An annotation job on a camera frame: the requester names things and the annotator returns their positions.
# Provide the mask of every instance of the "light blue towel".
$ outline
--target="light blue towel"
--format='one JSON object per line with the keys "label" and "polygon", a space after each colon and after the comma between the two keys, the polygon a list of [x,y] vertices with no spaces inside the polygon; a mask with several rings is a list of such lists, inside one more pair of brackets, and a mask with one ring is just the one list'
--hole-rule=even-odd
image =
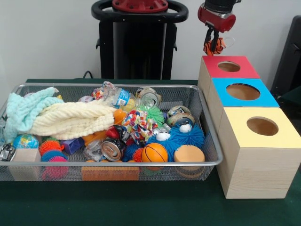
{"label": "light blue towel", "polygon": [[41,111],[56,103],[63,103],[52,97],[56,89],[49,87],[28,97],[21,97],[11,93],[8,97],[6,108],[7,121],[4,129],[6,142],[12,142],[19,133],[25,133],[32,128],[33,122]]}

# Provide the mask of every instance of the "white wall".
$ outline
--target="white wall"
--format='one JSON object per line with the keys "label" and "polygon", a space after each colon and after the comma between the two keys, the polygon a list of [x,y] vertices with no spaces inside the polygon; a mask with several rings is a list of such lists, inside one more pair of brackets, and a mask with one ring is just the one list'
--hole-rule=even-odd
{"label": "white wall", "polygon": [[[96,0],[0,0],[0,104],[28,78],[100,77]],[[190,10],[178,24],[172,79],[197,79],[206,27],[197,18],[202,0],[178,0]],[[292,18],[301,0],[243,0],[237,22],[224,37],[235,38],[225,55],[246,55],[270,87]]]}

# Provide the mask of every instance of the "orange spiky ball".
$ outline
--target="orange spiky ball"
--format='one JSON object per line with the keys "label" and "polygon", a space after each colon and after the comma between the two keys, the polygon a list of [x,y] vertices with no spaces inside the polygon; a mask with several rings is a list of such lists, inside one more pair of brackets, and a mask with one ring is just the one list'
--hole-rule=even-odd
{"label": "orange spiky ball", "polygon": [[133,160],[135,162],[142,162],[141,160],[141,153],[142,153],[143,147],[138,148],[135,153],[133,154]]}
{"label": "orange spiky ball", "polygon": [[60,142],[58,142],[57,140],[47,140],[40,145],[39,152],[40,155],[43,156],[47,151],[53,149],[62,151],[64,149],[64,146],[60,145]]}

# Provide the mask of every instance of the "red lid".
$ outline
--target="red lid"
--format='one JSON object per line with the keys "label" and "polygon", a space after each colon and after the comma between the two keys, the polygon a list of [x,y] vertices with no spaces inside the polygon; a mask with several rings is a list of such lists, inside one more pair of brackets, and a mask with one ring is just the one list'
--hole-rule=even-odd
{"label": "red lid", "polygon": [[211,78],[259,79],[245,56],[203,56]]}

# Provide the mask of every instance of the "circular hole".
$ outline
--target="circular hole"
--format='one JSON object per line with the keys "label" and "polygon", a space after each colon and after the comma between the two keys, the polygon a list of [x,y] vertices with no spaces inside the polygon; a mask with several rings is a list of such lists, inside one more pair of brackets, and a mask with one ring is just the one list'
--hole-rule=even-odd
{"label": "circular hole", "polygon": [[238,64],[230,61],[220,62],[218,67],[225,72],[238,72],[240,70],[240,66]]}
{"label": "circular hole", "polygon": [[246,124],[254,133],[265,136],[273,136],[279,130],[275,122],[263,117],[250,118]]}
{"label": "circular hole", "polygon": [[230,96],[240,100],[256,100],[260,96],[258,89],[243,83],[228,85],[226,90]]}

